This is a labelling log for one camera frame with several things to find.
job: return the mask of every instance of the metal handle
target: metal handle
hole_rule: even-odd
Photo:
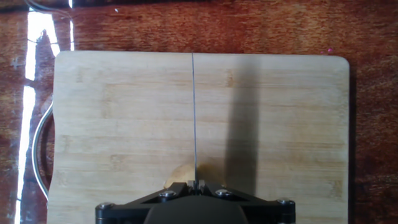
[[[50,117],[52,114],[52,104],[51,102],[50,107],[47,109],[47,111],[43,114],[42,119],[40,119],[39,124],[37,125],[35,134],[33,135],[33,141],[32,141],[32,164],[33,164],[33,172],[35,174],[37,183],[39,184],[40,189],[42,190],[45,198],[47,201],[49,200],[49,190],[46,188],[46,186],[43,183],[42,177],[40,176],[39,172],[39,165],[37,163],[37,145],[39,143],[39,137],[42,132],[43,126],[47,119]]]

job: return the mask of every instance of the bamboo cutting board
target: bamboo cutting board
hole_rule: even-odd
[[[198,160],[229,187],[296,201],[297,223],[347,223],[349,65],[340,57],[193,54]],[[192,55],[62,52],[49,223],[162,188],[193,162]]]

